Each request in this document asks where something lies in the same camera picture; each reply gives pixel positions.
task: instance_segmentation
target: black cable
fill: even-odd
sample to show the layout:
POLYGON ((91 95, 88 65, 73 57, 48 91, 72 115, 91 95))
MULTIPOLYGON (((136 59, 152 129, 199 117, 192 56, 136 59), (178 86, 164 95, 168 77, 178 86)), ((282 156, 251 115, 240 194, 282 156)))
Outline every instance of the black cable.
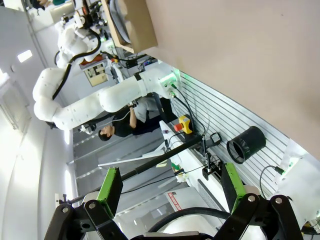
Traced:
POLYGON ((62 87, 65 85, 67 79, 68 79, 68 76, 70 74, 70 71, 71 71, 71 64, 68 64, 68 66, 66 67, 66 70, 64 72, 64 75, 63 75, 63 78, 62 78, 62 82, 61 84, 59 85, 59 87, 56 89, 55 93, 53 94, 52 96, 52 100, 55 100, 55 98, 58 96, 58 94, 60 93, 62 87))
POLYGON ((170 146, 169 148, 171 149, 171 147, 172 147, 175 143, 179 143, 179 142, 184 143, 184 141, 182 141, 182 140, 174 141, 173 143, 171 143, 171 146, 170 146))
POLYGON ((208 207, 190 207, 190 208, 176 211, 166 216, 162 220, 158 221, 153 227, 151 227, 148 233, 156 233, 157 231, 159 231, 161 228, 163 228, 173 220, 186 215, 194 215, 194 214, 209 215, 209 216, 217 217, 220 219, 227 219, 228 217, 230 217, 230 213, 226 211, 221 211, 218 209, 213 209, 208 207))
POLYGON ((177 96, 174 97, 174 99, 177 99, 179 101, 179 103, 181 103, 189 112, 189 115, 190 115, 190 120, 191 120, 191 125, 192 125, 192 131, 197 134, 197 127, 195 125, 195 120, 194 120, 194 117, 192 115, 192 112, 191 112, 191 109, 183 102, 181 101, 177 96))
POLYGON ((188 105, 188 107, 189 107, 189 109, 190 109, 190 111, 191 111, 191 113, 192 113, 193 119, 195 119, 195 120, 196 120, 198 123, 200 123, 200 125, 203 127, 203 134, 205 134, 206 131, 207 131, 205 125, 204 125, 200 120, 198 120, 198 119, 195 117, 195 114, 192 112, 191 107, 190 107, 190 105, 189 105, 189 102, 187 101, 185 95, 184 95, 178 88, 176 88, 176 90, 181 94, 181 96, 183 97, 185 103, 188 105))
POLYGON ((83 53, 80 53, 78 55, 73 56, 73 58, 71 58, 71 60, 69 61, 70 64, 72 64, 75 60, 77 60, 79 58, 83 58, 83 57, 95 54, 99 50, 99 48, 101 47, 101 39, 100 39, 99 34, 96 33, 95 31, 93 31, 92 29, 89 29, 89 33, 94 35, 96 37, 96 39, 98 40, 98 44, 97 44, 96 48, 93 49, 92 51, 83 52, 83 53))
POLYGON ((83 57, 86 57, 86 56, 89 56, 89 55, 92 55, 94 53, 96 53, 100 47, 101 47, 101 40, 100 40, 100 36, 98 33, 96 33, 95 31, 93 31, 92 29, 89 29, 89 32, 94 35, 97 40, 98 40, 98 44, 96 46, 95 49, 93 49, 92 51, 89 51, 89 52, 84 52, 84 53, 80 53, 80 54, 77 54, 75 56, 73 56, 69 63, 68 63, 68 66, 66 67, 66 70, 64 72, 64 75, 63 75, 63 78, 62 78, 62 82, 60 83, 59 87, 57 88, 57 90, 55 91, 55 93, 53 94, 52 96, 52 99, 54 100, 58 94, 60 93, 61 89, 63 88, 63 86, 65 85, 67 79, 68 79, 68 76, 70 74, 70 71, 71 71, 71 67, 72 67, 72 63, 76 60, 76 59, 79 59, 79 58, 83 58, 83 57))
POLYGON ((144 60, 144 61, 138 66, 138 69, 139 69, 140 71, 142 71, 141 67, 142 67, 147 61, 152 60, 152 59, 153 59, 153 57, 151 56, 151 57, 149 57, 147 60, 144 60))
POLYGON ((166 150, 165 150, 165 152, 164 152, 164 153, 168 152, 171 139, 172 139, 174 136, 178 136, 178 135, 180 135, 180 134, 183 134, 183 132, 178 132, 178 133, 176 133, 176 134, 172 135, 172 136, 169 138, 169 141, 168 141, 168 147, 166 148, 166 150))
POLYGON ((57 57, 60 51, 57 51, 56 54, 54 55, 54 64, 57 66, 57 57))
POLYGON ((118 56, 116 55, 112 55, 106 51, 101 51, 102 54, 106 54, 108 56, 108 58, 111 58, 111 59, 117 59, 118 61, 124 61, 124 62, 129 62, 129 61, 134 61, 134 60, 139 60, 139 59, 142 59, 143 57, 147 56, 147 54, 142 54, 136 58, 132 58, 132 59, 122 59, 122 58, 119 58, 118 56))
POLYGON ((260 185, 261 195, 262 195, 263 198, 265 198, 265 199, 266 199, 266 196, 265 196, 265 194, 264 194, 264 191, 262 190, 262 175, 264 174, 264 171, 265 171, 266 169, 268 169, 268 168, 273 168, 273 169, 275 169, 275 166, 272 166, 272 165, 266 166, 266 167, 262 170, 262 172, 261 172, 261 174, 260 174, 260 179, 259 179, 259 185, 260 185))
POLYGON ((134 191, 136 191, 136 190, 142 189, 142 188, 147 187, 147 186, 149 186, 149 185, 156 184, 156 183, 159 183, 159 182, 161 182, 161 181, 163 181, 163 180, 171 179, 171 178, 174 178, 174 177, 179 176, 179 175, 182 175, 182 174, 187 174, 187 173, 193 172, 193 171, 195 171, 195 170, 197 170, 197 169, 200 169, 200 168, 203 168, 203 167, 205 167, 205 166, 206 166, 206 165, 203 165, 203 166, 197 167, 197 168, 195 168, 195 169, 193 169, 193 170, 191 170, 191 171, 186 171, 186 172, 184 172, 184 173, 177 174, 177 175, 174 175, 174 176, 167 176, 167 177, 162 178, 162 179, 160 179, 160 180, 158 180, 158 181, 150 182, 150 183, 148 183, 148 184, 146 184, 146 185, 140 186, 140 187, 135 188, 135 189, 133 189, 133 190, 122 192, 121 194, 132 193, 132 192, 134 192, 134 191))

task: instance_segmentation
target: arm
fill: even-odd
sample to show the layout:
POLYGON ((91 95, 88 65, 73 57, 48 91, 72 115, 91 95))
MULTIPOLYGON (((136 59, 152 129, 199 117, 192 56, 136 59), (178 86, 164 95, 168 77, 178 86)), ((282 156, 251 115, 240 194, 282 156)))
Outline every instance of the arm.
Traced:
POLYGON ((130 127, 135 129, 137 127, 137 117, 133 107, 130 107, 130 127))

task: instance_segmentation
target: green light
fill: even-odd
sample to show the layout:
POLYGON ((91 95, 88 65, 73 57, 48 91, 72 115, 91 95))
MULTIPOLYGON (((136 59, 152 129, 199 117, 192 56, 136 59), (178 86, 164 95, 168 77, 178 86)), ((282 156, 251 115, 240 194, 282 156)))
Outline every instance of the green light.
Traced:
POLYGON ((176 75, 172 72, 170 73, 169 75, 167 76, 164 76, 163 78, 160 79, 160 83, 162 84, 171 84, 173 82, 176 82, 177 81, 177 77, 176 75))

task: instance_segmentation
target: black pants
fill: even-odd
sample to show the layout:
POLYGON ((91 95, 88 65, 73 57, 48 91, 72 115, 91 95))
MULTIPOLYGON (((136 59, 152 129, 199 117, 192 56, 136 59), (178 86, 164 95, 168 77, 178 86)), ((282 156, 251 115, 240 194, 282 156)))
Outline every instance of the black pants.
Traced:
POLYGON ((147 119, 145 123, 142 121, 137 120, 137 127, 133 132, 133 135, 141 135, 146 133, 151 133, 157 128, 160 127, 159 122, 162 120, 161 116, 155 116, 151 119, 147 119))

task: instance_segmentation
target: yellow device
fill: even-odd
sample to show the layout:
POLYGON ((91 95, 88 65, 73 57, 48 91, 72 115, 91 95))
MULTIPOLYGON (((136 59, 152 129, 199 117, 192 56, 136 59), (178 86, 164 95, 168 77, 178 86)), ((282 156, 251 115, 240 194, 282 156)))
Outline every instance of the yellow device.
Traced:
POLYGON ((191 120, 185 115, 179 117, 178 119, 179 119, 179 123, 174 125, 174 130, 176 130, 177 132, 182 130, 186 134, 191 134, 192 133, 191 120))

